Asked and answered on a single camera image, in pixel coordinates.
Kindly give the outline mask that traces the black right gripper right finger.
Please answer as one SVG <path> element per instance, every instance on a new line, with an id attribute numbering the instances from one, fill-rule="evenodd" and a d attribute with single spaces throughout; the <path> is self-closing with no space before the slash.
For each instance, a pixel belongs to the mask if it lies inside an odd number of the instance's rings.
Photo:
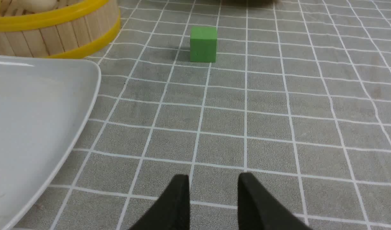
<path id="1" fill-rule="evenodd" d="M 309 230 L 250 172 L 238 177 L 239 230 Z"/>

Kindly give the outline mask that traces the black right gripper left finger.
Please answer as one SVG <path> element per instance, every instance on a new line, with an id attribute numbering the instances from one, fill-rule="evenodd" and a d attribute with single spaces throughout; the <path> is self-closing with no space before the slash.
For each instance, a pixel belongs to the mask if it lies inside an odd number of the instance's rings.
<path id="1" fill-rule="evenodd" d="M 177 174 L 130 230 L 189 230 L 190 216 L 189 176 Z"/>

